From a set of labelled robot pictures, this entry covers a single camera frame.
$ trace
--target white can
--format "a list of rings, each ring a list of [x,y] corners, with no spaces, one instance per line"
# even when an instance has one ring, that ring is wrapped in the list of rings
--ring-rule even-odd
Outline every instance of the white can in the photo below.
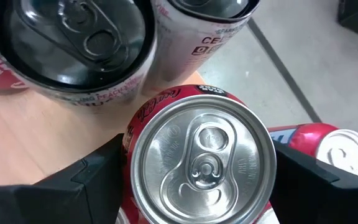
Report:
[[[148,1],[0,0],[0,56],[20,80],[64,105],[133,101],[156,49]]]
[[[144,85],[146,95],[154,95],[187,79],[246,25],[259,0],[249,1],[246,7],[235,6],[242,8],[233,17],[220,17],[219,12],[210,16],[205,10],[200,13],[195,11],[197,7],[188,9],[182,5],[177,0],[154,1],[158,47]],[[229,15],[222,10],[221,16]]]

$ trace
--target wooden table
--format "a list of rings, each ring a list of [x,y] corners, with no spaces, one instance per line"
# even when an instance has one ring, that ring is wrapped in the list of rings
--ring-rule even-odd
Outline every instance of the wooden table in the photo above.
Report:
[[[186,84],[202,84],[195,73]],[[0,185],[33,184],[125,130],[147,97],[111,114],[78,113],[34,92],[0,96]]]

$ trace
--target white can lid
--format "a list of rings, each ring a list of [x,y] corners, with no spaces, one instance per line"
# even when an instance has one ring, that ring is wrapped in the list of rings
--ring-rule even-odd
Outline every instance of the white can lid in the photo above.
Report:
[[[320,142],[316,158],[358,175],[358,133],[346,129],[329,133]]]

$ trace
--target metal can top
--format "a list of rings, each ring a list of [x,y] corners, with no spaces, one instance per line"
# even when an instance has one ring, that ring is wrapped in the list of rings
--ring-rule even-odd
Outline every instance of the metal can top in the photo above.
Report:
[[[147,1],[0,0],[0,11],[0,54],[24,78],[62,91],[127,78],[154,39]]]
[[[329,133],[320,142],[316,158],[358,175],[358,133],[345,129]]]
[[[171,0],[175,4],[203,15],[232,18],[247,9],[249,0]]]
[[[127,215],[122,208],[119,208],[116,224],[130,224]]]
[[[274,210],[270,208],[261,216],[257,224],[280,224],[280,222],[278,221]]]
[[[216,95],[178,100],[151,119],[131,163],[150,223],[250,223],[276,172],[269,132],[244,105]]]

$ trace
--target tile floor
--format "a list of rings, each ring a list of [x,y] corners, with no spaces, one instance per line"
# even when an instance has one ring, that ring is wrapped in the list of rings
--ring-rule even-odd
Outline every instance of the tile floor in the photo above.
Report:
[[[262,0],[253,20],[321,120],[358,131],[358,34],[337,24],[336,13],[337,0]],[[250,29],[199,72],[267,126],[311,121]]]

